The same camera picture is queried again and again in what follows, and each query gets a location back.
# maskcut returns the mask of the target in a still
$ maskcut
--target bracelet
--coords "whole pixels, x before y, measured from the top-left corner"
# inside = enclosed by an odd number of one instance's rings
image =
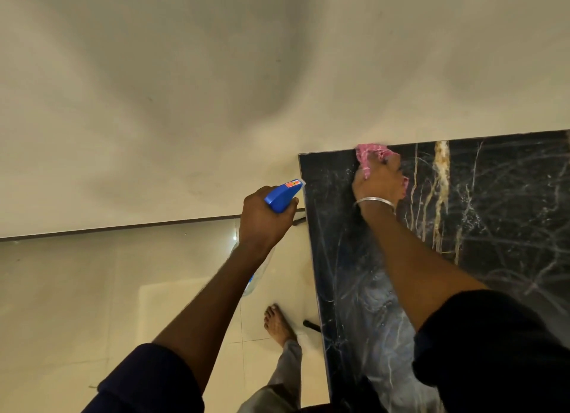
[[[360,200],[357,200],[357,201],[354,203],[354,205],[356,206],[356,205],[358,205],[359,203],[361,203],[362,201],[380,201],[380,202],[382,202],[382,203],[388,204],[388,205],[392,208],[392,211],[395,213],[395,206],[392,204],[391,201],[388,201],[388,200],[386,200],[386,199],[384,199],[384,198],[380,198],[380,197],[364,197],[364,198],[361,198]]]

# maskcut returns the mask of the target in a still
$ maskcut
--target pink cloth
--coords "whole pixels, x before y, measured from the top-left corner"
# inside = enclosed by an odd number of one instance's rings
[[[356,158],[364,171],[364,178],[368,179],[370,177],[370,166],[368,165],[368,154],[374,153],[380,161],[383,161],[387,157],[394,155],[395,153],[391,151],[388,147],[382,144],[358,144],[356,146]],[[403,178],[403,194],[405,196],[406,189],[408,188],[409,179],[407,177]]]

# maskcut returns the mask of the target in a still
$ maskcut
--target hand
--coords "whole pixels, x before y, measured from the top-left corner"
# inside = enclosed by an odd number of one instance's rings
[[[239,224],[240,246],[248,246],[267,255],[291,227],[299,199],[293,198],[285,212],[275,213],[264,198],[276,187],[263,186],[243,201]]]
[[[404,198],[403,175],[400,171],[400,155],[391,155],[386,163],[378,160],[374,155],[368,157],[370,177],[364,179],[364,171],[359,170],[354,175],[352,192],[356,200],[365,197],[380,197],[390,201],[394,207]]]

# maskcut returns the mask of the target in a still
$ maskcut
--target black marble table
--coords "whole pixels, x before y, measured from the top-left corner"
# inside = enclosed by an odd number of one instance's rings
[[[398,216],[427,246],[537,311],[570,345],[570,145],[563,131],[391,146]],[[351,182],[354,150],[299,155],[331,401],[366,376],[387,411],[443,411],[412,371],[414,331]]]

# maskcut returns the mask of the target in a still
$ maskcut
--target spray bottle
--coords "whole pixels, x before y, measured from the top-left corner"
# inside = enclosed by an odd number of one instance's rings
[[[265,197],[265,202],[275,213],[283,213],[285,209],[289,207],[289,203],[291,202],[293,197],[295,197],[295,194],[298,193],[301,189],[303,189],[303,186],[305,186],[305,182],[302,179],[291,180],[290,182],[284,183],[283,185],[276,187],[269,194],[267,194],[267,197]],[[238,247],[238,245],[239,245],[239,238],[234,248],[232,249],[232,252],[235,248]],[[246,289],[244,290],[242,297],[247,296],[254,290],[255,286],[263,276],[265,269],[267,269],[267,266],[269,265],[269,260],[273,255],[273,251],[275,251],[275,248],[272,248],[272,250],[269,251],[267,258],[263,261],[263,263],[261,263],[261,266],[255,271],[255,273],[247,283]]]

